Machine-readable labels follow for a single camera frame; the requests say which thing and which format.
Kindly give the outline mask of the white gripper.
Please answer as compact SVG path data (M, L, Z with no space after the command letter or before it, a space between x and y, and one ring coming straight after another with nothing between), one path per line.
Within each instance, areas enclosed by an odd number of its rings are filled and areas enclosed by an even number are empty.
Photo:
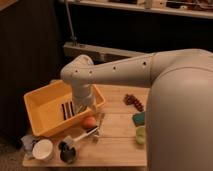
M74 113L83 112L87 107L96 111L96 100L91 84L75 85L72 87L72 103Z

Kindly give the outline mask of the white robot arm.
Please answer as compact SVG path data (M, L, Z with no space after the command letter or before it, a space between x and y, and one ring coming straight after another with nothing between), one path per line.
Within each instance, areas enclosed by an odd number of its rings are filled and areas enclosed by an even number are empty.
M80 55L61 70L76 107L93 84L145 87L149 171L213 171L213 52L183 49L95 65Z

